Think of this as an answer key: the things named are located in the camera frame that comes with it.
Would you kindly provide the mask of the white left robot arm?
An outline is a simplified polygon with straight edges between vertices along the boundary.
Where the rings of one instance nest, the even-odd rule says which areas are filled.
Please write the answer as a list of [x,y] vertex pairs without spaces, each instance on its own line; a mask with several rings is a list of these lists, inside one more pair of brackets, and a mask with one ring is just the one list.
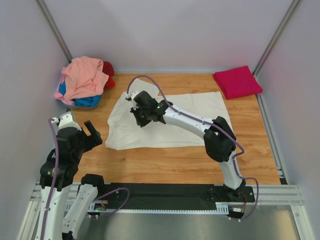
[[90,135],[71,121],[63,123],[64,117],[50,119],[49,124],[58,125],[53,132],[55,148],[48,154],[40,168],[41,210],[38,240],[75,240],[80,226],[93,201],[105,196],[104,178],[87,173],[80,182],[76,198],[68,212],[65,211],[69,192],[78,165],[84,153],[102,144],[100,133],[90,121],[84,125]]

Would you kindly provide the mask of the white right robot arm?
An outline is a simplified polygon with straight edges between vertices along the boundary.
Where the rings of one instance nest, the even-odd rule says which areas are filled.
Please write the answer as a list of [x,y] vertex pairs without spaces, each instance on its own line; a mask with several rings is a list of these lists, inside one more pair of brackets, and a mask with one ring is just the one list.
[[133,100],[133,113],[137,125],[144,127],[151,122],[160,122],[184,129],[200,137],[206,154],[218,162],[224,179],[225,196],[231,202],[242,198],[246,181],[239,173],[236,161],[236,137],[227,121],[218,116],[216,119],[199,117],[181,110],[171,102],[154,98],[149,100]]

